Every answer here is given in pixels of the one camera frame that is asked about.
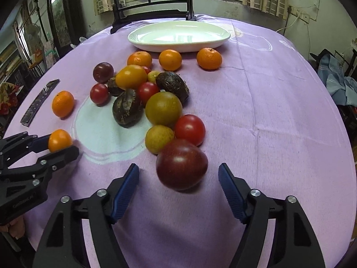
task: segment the metal screw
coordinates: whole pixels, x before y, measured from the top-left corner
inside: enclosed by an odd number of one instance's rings
[[[68,195],[65,195],[65,196],[63,196],[62,198],[61,198],[61,203],[66,203],[66,202],[68,202],[69,200],[70,200],[71,198],[68,196]]]
[[[288,197],[288,202],[294,204],[294,203],[296,203],[296,201],[297,201],[296,197],[294,197],[292,195]]]
[[[107,191],[105,189],[100,189],[97,191],[97,196],[99,197],[104,197],[104,195],[107,194]]]
[[[260,191],[257,189],[252,189],[250,191],[250,194],[253,195],[253,197],[258,197],[258,196],[260,196]]]

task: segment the framed picture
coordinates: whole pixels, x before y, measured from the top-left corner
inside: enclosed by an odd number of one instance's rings
[[[47,0],[47,12],[53,42],[59,57],[78,45],[79,37],[85,36],[80,0]]]

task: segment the passion fruit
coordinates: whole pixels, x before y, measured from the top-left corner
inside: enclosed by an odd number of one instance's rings
[[[117,84],[115,82],[115,76],[110,78],[110,80],[108,80],[107,85],[108,85],[108,91],[109,91],[110,95],[112,95],[113,97],[117,97],[122,92],[124,92],[124,90],[122,90],[120,87],[117,86]]]
[[[125,126],[133,124],[142,116],[143,106],[137,92],[128,88],[122,92],[113,104],[113,117],[115,121]]]
[[[156,84],[162,90],[176,95],[183,104],[190,95],[190,90],[183,79],[173,71],[165,71],[158,75]]]

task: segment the blue gripper pad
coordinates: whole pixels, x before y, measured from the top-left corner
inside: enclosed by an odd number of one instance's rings
[[[234,183],[234,176],[226,164],[221,164],[218,169],[218,180],[223,189],[224,195],[228,200],[233,215],[242,223],[247,220],[246,202],[240,194],[237,185]]]
[[[139,167],[135,165],[129,171],[123,184],[113,200],[113,210],[110,217],[116,222],[121,219],[129,205],[131,197],[139,183]]]

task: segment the human hand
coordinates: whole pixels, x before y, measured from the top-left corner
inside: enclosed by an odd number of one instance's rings
[[[0,226],[0,232],[9,232],[13,238],[19,239],[25,234],[24,217],[19,216],[5,226]]]

